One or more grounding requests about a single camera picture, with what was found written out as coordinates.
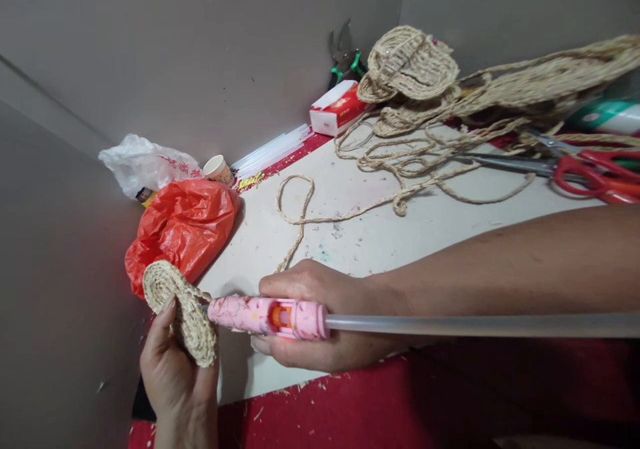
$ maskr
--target pliers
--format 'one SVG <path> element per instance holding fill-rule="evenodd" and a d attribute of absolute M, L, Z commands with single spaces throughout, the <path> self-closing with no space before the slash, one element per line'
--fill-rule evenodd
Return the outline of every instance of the pliers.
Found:
<path fill-rule="evenodd" d="M 367 72 L 367 67 L 360 60 L 360 50 L 352 49 L 351 31 L 349 26 L 351 19 L 349 18 L 340 29 L 338 43 L 336 45 L 333 38 L 333 31 L 329 36 L 329 50 L 335 61 L 335 67 L 331 69 L 331 81 L 329 89 L 335 87 L 343 80 L 360 81 Z"/>

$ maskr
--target debris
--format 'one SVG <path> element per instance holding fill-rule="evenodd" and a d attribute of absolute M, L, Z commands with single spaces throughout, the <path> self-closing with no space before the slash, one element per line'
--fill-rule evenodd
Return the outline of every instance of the debris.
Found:
<path fill-rule="evenodd" d="M 333 224 L 333 232 L 331 233 L 331 235 L 336 240 L 338 240 L 339 238 L 344 236 L 344 231 L 343 231 L 342 227 L 340 226 L 339 222 L 336 222 L 336 223 Z"/>

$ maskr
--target jute rope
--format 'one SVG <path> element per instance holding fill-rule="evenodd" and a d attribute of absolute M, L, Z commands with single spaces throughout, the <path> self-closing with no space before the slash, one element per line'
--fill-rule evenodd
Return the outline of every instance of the jute rope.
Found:
<path fill-rule="evenodd" d="M 211 302 L 211 296 L 192 286 L 169 262 L 161 260 L 147 266 L 143 276 L 145 299 L 158 314 L 167 300 L 178 298 L 177 313 L 171 330 L 177 341 L 191 354 L 200 367 L 212 365 L 217 345 L 213 324 L 198 304 Z"/>
<path fill-rule="evenodd" d="M 444 43 L 407 26 L 396 27 L 376 42 L 369 56 L 369 72 L 358 86 L 359 99 L 369 103 L 389 101 L 396 95 L 403 95 L 408 99 L 402 99 L 399 104 L 391 101 L 381 111 L 366 113 L 360 117 L 351 129 L 335 140 L 335 154 L 341 159 L 355 160 L 360 169 L 388 171 L 398 181 L 400 189 L 347 215 L 306 218 L 307 207 L 315 189 L 314 182 L 305 175 L 286 177 L 278 188 L 275 207 L 286 222 L 300 226 L 300 229 L 295 243 L 278 266 L 277 272 L 289 266 L 304 237 L 305 224 L 308 223 L 346 221 L 388 202 L 392 203 L 394 212 L 403 217 L 407 214 L 407 200 L 419 191 L 434 186 L 456 200 L 474 204 L 501 202 L 517 195 L 533 182 L 535 174 L 525 175 L 523 183 L 504 196 L 478 200 L 458 194 L 446 181 L 477 169 L 479 164 L 473 163 L 450 171 L 442 169 L 456 152 L 468 151 L 534 122 L 544 124 L 549 135 L 556 134 L 562 126 L 562 122 L 558 120 L 563 115 L 602 90 L 607 83 L 640 66 L 640 37 L 622 36 L 532 61 L 499 65 L 459 81 L 455 81 L 458 67 L 450 56 L 451 52 Z M 465 84 L 474 79 L 479 79 L 482 85 L 465 90 Z M 429 127 L 454 116 L 473 118 L 475 114 L 491 108 L 494 109 L 494 117 L 502 118 L 487 128 L 472 132 L 463 129 L 452 139 L 442 139 Z M 344 141 L 360 123 L 374 115 L 380 117 L 373 124 L 373 133 L 388 140 L 374 143 L 362 155 L 350 154 L 350 148 L 343 149 Z M 424 136 L 398 139 L 399 135 L 415 131 L 422 125 L 425 125 Z M 603 147 L 601 143 L 626 145 L 624 150 L 640 146 L 640 139 L 611 134 L 563 134 L 557 136 L 557 139 L 591 142 L 594 146 L 589 148 L 600 150 L 622 150 Z M 413 147 L 414 143 L 418 143 L 419 147 L 376 153 L 382 147 Z M 521 153 L 536 143 L 526 133 L 520 133 L 518 142 L 507 154 Z M 434 153 L 436 156 L 433 159 L 424 157 Z M 418 177 L 426 179 L 407 185 L 407 179 Z M 291 219 L 281 208 L 283 189 L 294 178 L 304 179 L 310 184 L 298 219 Z"/>
<path fill-rule="evenodd" d="M 396 27 L 373 46 L 372 70 L 358 86 L 358 97 L 367 102 L 386 101 L 398 93 L 409 98 L 382 110 L 373 128 L 379 137 L 401 135 L 424 123 L 469 117 L 489 108 L 557 121 L 606 84 L 640 66 L 640 37 L 624 35 L 535 60 L 498 65 L 454 81 L 457 66 L 449 62 L 451 50 L 435 48 L 438 45 L 444 44 L 417 29 Z M 434 69 L 449 72 L 435 77 Z M 480 86 L 464 90 L 470 83 Z M 436 96 L 415 97 L 430 93 Z"/>

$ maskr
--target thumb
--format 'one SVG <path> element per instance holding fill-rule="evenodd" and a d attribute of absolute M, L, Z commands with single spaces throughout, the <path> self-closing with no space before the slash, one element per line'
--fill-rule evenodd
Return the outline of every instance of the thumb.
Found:
<path fill-rule="evenodd" d="M 175 319 L 177 305 L 175 296 L 167 300 L 165 308 L 162 309 L 153 320 L 144 352 L 148 357 L 154 358 L 164 354 L 169 347 L 169 338 L 171 335 L 171 323 Z"/>

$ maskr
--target scissors handle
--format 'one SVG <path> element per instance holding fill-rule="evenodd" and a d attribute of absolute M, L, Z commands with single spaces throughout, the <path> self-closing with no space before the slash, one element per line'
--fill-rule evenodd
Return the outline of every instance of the scissors handle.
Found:
<path fill-rule="evenodd" d="M 589 188 L 574 187 L 567 182 L 567 174 L 579 175 L 586 179 Z M 575 195 L 601 195 L 610 189 L 609 182 L 594 169 L 570 155 L 560 157 L 553 172 L 553 181 L 562 190 Z"/>
<path fill-rule="evenodd" d="M 629 169 L 615 163 L 616 159 L 630 159 L 640 161 L 640 152 L 598 152 L 598 151 L 581 151 L 578 157 L 605 169 L 614 175 L 617 175 L 625 182 L 640 183 L 640 173 L 635 173 Z"/>
<path fill-rule="evenodd" d="M 598 195 L 598 199 L 608 204 L 640 203 L 640 199 L 637 197 L 633 197 L 626 192 L 620 192 L 615 189 Z"/>

